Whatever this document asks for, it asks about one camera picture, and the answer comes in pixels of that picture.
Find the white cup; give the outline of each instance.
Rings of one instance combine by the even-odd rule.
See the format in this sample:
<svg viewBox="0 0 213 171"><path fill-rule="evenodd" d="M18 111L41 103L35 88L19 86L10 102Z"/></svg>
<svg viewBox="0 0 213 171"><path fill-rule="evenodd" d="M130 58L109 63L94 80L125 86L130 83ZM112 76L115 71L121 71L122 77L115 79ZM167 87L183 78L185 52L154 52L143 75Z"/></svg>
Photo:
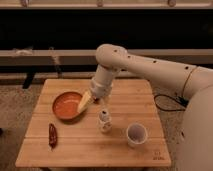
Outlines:
<svg viewBox="0 0 213 171"><path fill-rule="evenodd" d="M106 133L111 130L111 117L107 109L103 109L99 113L99 128L101 132Z"/></svg>
<svg viewBox="0 0 213 171"><path fill-rule="evenodd" d="M139 123L132 123L126 130L128 145L132 148L139 146L146 142L148 133L146 128Z"/></svg>

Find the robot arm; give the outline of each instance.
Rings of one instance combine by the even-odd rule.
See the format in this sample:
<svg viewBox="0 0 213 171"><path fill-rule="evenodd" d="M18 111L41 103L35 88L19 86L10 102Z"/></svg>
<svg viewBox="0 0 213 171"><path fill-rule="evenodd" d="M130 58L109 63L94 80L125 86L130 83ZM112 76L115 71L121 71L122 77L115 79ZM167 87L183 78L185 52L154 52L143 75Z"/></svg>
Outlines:
<svg viewBox="0 0 213 171"><path fill-rule="evenodd" d="M168 88L189 100L197 91L213 85L213 70L129 54L120 46L101 45L96 51L99 63L90 91L96 98L107 96L121 69Z"/></svg>

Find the chili pepper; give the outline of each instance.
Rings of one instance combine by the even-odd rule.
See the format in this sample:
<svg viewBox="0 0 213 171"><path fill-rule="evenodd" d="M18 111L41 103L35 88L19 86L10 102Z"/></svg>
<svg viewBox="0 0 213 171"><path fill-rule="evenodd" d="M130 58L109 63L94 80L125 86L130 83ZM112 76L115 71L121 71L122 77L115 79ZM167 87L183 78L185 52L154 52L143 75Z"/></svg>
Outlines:
<svg viewBox="0 0 213 171"><path fill-rule="evenodd" d="M49 146L53 149L57 145L57 131L55 126L50 123L49 124Z"/></svg>

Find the floor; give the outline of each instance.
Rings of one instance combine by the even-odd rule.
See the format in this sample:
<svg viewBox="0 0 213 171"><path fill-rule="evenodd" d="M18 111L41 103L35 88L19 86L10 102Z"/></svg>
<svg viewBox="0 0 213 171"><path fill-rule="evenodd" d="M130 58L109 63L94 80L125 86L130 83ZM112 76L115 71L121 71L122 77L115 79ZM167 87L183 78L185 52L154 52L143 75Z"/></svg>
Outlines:
<svg viewBox="0 0 213 171"><path fill-rule="evenodd" d="M16 168L15 161L21 147L31 113L36 105L39 93L42 89L42 81L36 82L29 89L22 89L22 81L0 81L0 127L4 129L3 135L0 137L0 171L38 171L40 169ZM152 85L154 94L163 93L174 96L171 92ZM180 108L168 99L161 98L158 104L166 108ZM176 147L178 144L178 134L182 121L183 112L163 112L159 111L162 121L165 137L168 143L169 152L172 159L172 167L170 168L148 168L149 171L174 171L176 161ZM142 168L126 168L126 169L77 169L80 170L142 170Z"/></svg>

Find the wooden tabletop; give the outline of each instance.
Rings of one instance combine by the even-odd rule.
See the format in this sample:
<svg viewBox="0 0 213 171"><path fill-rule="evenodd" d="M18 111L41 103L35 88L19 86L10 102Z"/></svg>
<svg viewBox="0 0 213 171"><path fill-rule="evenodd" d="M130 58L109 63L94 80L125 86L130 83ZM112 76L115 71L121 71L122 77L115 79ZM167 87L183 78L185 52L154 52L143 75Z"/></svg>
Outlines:
<svg viewBox="0 0 213 171"><path fill-rule="evenodd" d="M46 80L21 146L17 167L153 167L170 166L160 118L150 84L145 80L114 80L108 102L112 130L98 127L102 106L93 104L73 122L63 123L52 112L54 99L63 92L83 94L89 79ZM127 145L125 131L138 122L148 131L148 140L137 149ZM49 147L49 123L58 132L58 145Z"/></svg>

